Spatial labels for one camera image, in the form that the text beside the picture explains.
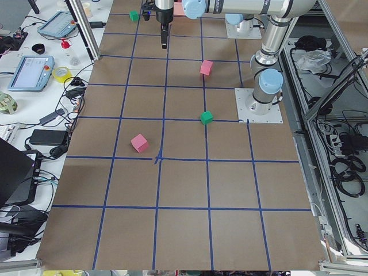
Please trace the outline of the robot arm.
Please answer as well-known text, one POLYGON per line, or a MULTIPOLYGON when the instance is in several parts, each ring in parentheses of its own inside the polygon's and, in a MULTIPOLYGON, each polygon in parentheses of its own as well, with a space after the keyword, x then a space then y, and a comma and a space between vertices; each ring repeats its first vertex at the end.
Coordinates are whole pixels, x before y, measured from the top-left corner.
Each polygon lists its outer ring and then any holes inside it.
MULTIPOLYGON (((162 35, 167 35, 169 26, 174 19, 175 1, 145 1, 141 6, 141 13, 145 21, 150 19, 152 12, 155 12, 156 20, 160 23, 162 35)), ((184 15, 190 19, 200 18, 204 13, 209 12, 210 1, 181 1, 184 15)), ((225 19, 234 26, 241 24, 245 20, 252 20, 252 14, 227 13, 225 19)))
POLYGON ((310 11, 314 1, 182 1, 184 15, 192 20, 205 13, 224 14, 230 38, 260 39, 260 49, 251 59, 255 88, 244 106, 262 116, 277 104, 275 96, 281 91, 283 77, 272 66, 298 18, 310 11))

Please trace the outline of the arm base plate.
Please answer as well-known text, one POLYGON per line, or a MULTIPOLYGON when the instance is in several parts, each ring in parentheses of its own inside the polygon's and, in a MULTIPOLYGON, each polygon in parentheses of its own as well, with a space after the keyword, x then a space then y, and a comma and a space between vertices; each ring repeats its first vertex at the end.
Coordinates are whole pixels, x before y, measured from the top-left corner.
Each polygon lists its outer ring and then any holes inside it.
POLYGON ((273 103, 259 103, 253 97, 250 88, 236 88, 235 100, 238 121, 241 123, 254 124, 282 124, 282 114, 279 105, 273 103))
POLYGON ((263 24, 253 15, 226 14, 225 24, 229 39, 260 40, 262 38, 260 29, 263 24))

